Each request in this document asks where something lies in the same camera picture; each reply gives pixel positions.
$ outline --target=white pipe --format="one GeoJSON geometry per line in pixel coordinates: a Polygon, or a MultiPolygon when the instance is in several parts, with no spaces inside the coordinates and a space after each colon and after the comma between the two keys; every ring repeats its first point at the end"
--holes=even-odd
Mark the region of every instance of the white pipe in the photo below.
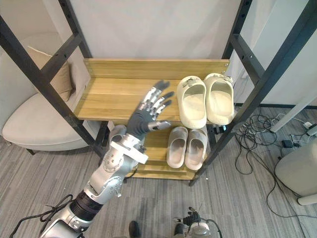
{"type": "Polygon", "coordinates": [[[289,111],[281,120],[278,121],[271,129],[272,132],[277,132],[289,122],[294,116],[296,116],[302,109],[304,109],[309,103],[311,103],[315,98],[317,98],[316,88],[312,88],[311,92],[308,92],[306,96],[297,104],[292,110],[289,111]]]}
{"type": "Polygon", "coordinates": [[[297,199],[297,202],[303,206],[317,203],[317,193],[305,197],[300,197],[297,199]]]}

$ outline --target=slide sandal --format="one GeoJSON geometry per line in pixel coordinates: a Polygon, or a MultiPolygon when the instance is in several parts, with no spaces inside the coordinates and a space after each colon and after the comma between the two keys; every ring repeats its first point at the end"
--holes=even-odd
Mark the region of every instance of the slide sandal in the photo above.
{"type": "Polygon", "coordinates": [[[179,117],[190,129],[202,128],[207,122],[206,86],[197,76],[183,78],[177,86],[179,117]]]}
{"type": "Polygon", "coordinates": [[[198,170],[203,165],[207,148],[207,129],[190,130],[188,135],[187,149],[185,154],[185,165],[191,170],[198,170]]]}
{"type": "Polygon", "coordinates": [[[119,142],[123,138],[123,136],[126,134],[126,132],[127,132],[127,128],[125,127],[125,125],[116,125],[112,129],[112,131],[110,131],[109,139],[106,146],[106,151],[108,151],[110,148],[110,142],[112,141],[119,142]]]}
{"type": "Polygon", "coordinates": [[[169,134],[166,161],[170,167],[176,169],[183,165],[187,136],[188,131],[182,126],[174,128],[169,134]]]}
{"type": "Polygon", "coordinates": [[[210,122],[218,125],[229,124],[234,117],[233,88],[231,77],[219,73],[206,76],[206,110],[210,122]]]}

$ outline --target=floor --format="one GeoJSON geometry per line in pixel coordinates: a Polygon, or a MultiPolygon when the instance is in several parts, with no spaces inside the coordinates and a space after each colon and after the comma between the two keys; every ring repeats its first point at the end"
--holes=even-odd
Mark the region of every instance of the floor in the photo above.
{"type": "MultiPolygon", "coordinates": [[[[269,117],[289,109],[263,109],[269,117]]],[[[303,110],[297,118],[316,122],[317,110],[303,110]]],[[[302,133],[301,123],[292,120],[278,135],[278,141],[289,134],[302,133]]],[[[277,146],[259,146],[257,152],[273,169],[280,156],[277,146]]],[[[204,218],[214,219],[224,238],[300,238],[304,237],[296,218],[280,218],[269,211],[266,194],[272,178],[255,161],[254,173],[239,174],[234,166],[238,144],[232,139],[210,168],[193,186],[188,181],[133,178],[123,185],[122,196],[113,198],[96,216],[85,232],[87,238],[128,236],[131,220],[139,222],[144,238],[170,238],[172,218],[186,216],[187,208],[200,209],[204,218]]],[[[37,151],[31,156],[16,145],[8,146],[0,138],[0,237],[8,237],[16,223],[25,216],[38,214],[55,205],[63,196],[78,194],[97,168],[98,156],[89,148],[66,152],[37,151]]],[[[247,170],[243,157],[239,166],[247,170]]],[[[317,216],[317,204],[300,206],[293,194],[285,190],[298,214],[317,216]]],[[[275,190],[269,200],[279,214],[291,214],[281,192],[275,190]]],[[[300,218],[306,237],[317,237],[317,219],[300,218]]],[[[23,223],[16,238],[36,237],[41,223],[23,223]]],[[[218,237],[212,228],[213,237],[218,237]]]]}

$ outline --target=person's foot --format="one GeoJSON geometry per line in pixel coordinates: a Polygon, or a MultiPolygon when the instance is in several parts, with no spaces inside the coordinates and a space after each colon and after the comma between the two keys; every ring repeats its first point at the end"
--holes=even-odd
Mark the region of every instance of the person's foot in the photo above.
{"type": "Polygon", "coordinates": [[[178,223],[174,230],[174,235],[184,234],[184,224],[178,223]]]}
{"type": "Polygon", "coordinates": [[[130,234],[130,238],[140,238],[141,237],[139,224],[136,221],[130,222],[129,234],[130,234]]]}

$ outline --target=metal arm segment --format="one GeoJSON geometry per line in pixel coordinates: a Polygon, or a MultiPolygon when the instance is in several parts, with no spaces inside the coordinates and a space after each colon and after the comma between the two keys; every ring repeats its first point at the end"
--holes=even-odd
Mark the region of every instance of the metal arm segment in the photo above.
{"type": "Polygon", "coordinates": [[[102,206],[114,195],[121,196],[124,177],[147,156],[142,142],[126,134],[119,143],[111,142],[102,164],[95,170],[84,190],[59,213],[59,217],[42,233],[41,238],[78,238],[102,206]]]}

